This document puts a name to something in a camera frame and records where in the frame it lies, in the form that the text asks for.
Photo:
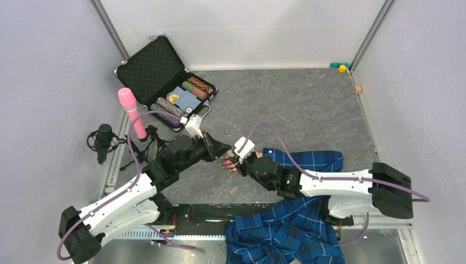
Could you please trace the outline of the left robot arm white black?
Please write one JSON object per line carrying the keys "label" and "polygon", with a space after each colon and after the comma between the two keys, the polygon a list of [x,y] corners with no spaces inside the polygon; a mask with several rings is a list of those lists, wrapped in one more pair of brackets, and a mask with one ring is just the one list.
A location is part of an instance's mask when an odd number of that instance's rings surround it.
{"label": "left robot arm white black", "polygon": [[144,224],[168,223],[173,210],[162,190],[194,164],[214,162],[231,149],[207,132],[202,137],[174,137],[128,183],[86,207],[70,206],[62,212],[57,258],[84,263],[123,233]]}

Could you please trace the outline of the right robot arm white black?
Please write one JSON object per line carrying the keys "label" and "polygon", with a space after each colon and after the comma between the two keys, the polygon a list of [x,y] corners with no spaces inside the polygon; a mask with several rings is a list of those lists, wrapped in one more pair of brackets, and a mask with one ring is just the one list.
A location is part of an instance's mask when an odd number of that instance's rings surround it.
{"label": "right robot arm white black", "polygon": [[374,162],[355,172],[316,172],[283,168],[269,157],[229,157],[243,177],[249,176],[268,191],[289,198],[320,196],[318,219],[332,224],[337,219],[366,213],[396,219],[412,219],[411,178],[388,164]]}

